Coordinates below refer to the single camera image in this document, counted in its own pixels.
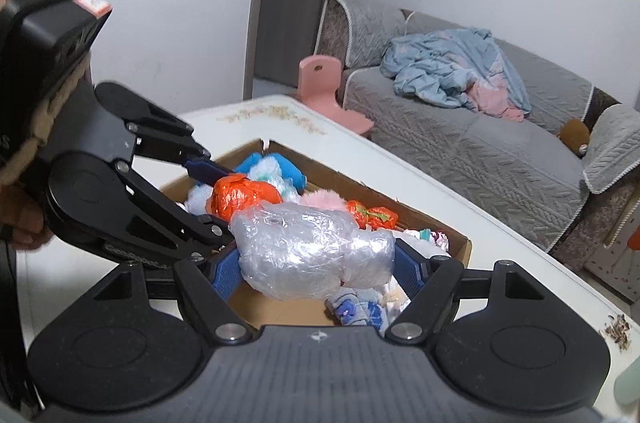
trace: debris on table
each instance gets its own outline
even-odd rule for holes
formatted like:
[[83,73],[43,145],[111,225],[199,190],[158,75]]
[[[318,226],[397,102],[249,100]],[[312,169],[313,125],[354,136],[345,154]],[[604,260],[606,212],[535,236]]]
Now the debris on table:
[[602,334],[602,331],[599,331],[600,335],[603,338],[606,335],[613,340],[613,342],[618,346],[620,352],[626,351],[631,343],[628,336],[629,330],[631,329],[629,322],[626,321],[625,315],[618,315],[616,318],[609,315],[609,319],[610,321],[604,328],[604,335]]

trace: sofa armrest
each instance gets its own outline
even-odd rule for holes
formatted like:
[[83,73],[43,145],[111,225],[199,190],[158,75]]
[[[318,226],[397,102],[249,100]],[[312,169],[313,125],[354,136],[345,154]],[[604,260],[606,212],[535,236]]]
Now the sofa armrest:
[[347,69],[379,66],[389,41],[404,35],[404,22],[402,10],[371,0],[326,0],[315,52]]
[[638,207],[639,176],[640,168],[635,168],[606,192],[591,194],[549,255],[577,272],[599,249],[609,248]]
[[640,112],[617,104],[598,118],[583,159],[584,181],[601,194],[640,165]]

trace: cardboard box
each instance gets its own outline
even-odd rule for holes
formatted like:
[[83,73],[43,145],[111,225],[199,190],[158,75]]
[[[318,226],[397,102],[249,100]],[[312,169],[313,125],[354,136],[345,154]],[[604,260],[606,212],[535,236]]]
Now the cardboard box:
[[[399,215],[398,229],[430,228],[443,231],[449,238],[449,253],[468,265],[471,256],[471,241],[453,228],[441,223],[437,219],[418,212],[396,200],[368,188],[357,181],[340,174],[332,168],[326,167],[306,157],[299,152],[283,146],[276,141],[269,141],[268,149],[264,149],[261,139],[254,140],[244,146],[226,154],[216,161],[226,168],[235,168],[247,156],[254,152],[268,154],[278,152],[291,161],[306,176],[309,191],[318,188],[335,190],[345,199],[356,199],[365,206],[386,206]],[[188,177],[181,178],[168,184],[162,189],[170,199],[183,202],[194,181]],[[254,327],[265,324],[294,325],[294,326],[327,326],[338,325],[338,322],[326,311],[324,302],[318,300],[279,301],[262,295],[252,289],[246,282],[234,292],[229,300],[231,308],[244,320]]]

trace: clear plastic bag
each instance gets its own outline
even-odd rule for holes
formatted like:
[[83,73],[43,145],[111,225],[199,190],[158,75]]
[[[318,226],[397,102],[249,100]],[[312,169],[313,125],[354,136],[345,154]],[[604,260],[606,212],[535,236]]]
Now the clear plastic bag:
[[338,292],[345,272],[363,287],[391,277],[393,236],[359,230],[348,212],[263,202],[234,213],[229,228],[244,279],[279,300],[324,300]]
[[192,215],[202,215],[207,213],[205,205],[207,199],[211,197],[213,193],[213,186],[209,186],[204,183],[197,183],[191,190],[189,190],[188,199],[184,205],[187,207],[187,212]]
[[267,156],[255,164],[247,177],[252,181],[264,181],[274,186],[280,193],[283,202],[300,202],[300,195],[290,179],[282,177],[280,164],[273,156]]
[[395,243],[388,229],[359,229],[352,233],[351,247],[344,252],[344,287],[361,289],[387,284],[394,268]]

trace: table surface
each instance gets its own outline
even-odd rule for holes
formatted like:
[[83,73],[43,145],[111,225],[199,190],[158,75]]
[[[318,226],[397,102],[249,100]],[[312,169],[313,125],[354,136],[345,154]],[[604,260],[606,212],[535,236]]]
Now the table surface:
[[[194,138],[212,157],[255,139],[274,140],[334,168],[370,188],[408,204],[466,235],[473,245],[469,267],[492,269],[511,259],[560,297],[596,330],[621,311],[584,281],[512,229],[433,178],[363,137],[328,121],[286,96],[197,111],[184,116]],[[155,186],[185,174],[181,167],[137,158],[134,168]],[[47,248],[18,256],[18,295],[24,337],[30,345],[50,321],[114,267],[114,263],[54,239]],[[177,314],[173,301],[155,307]],[[486,301],[463,301],[459,316],[482,309]],[[611,369],[595,407],[604,415],[636,415],[620,407],[613,382],[640,355],[640,330],[631,322],[631,345],[622,353],[611,341]]]

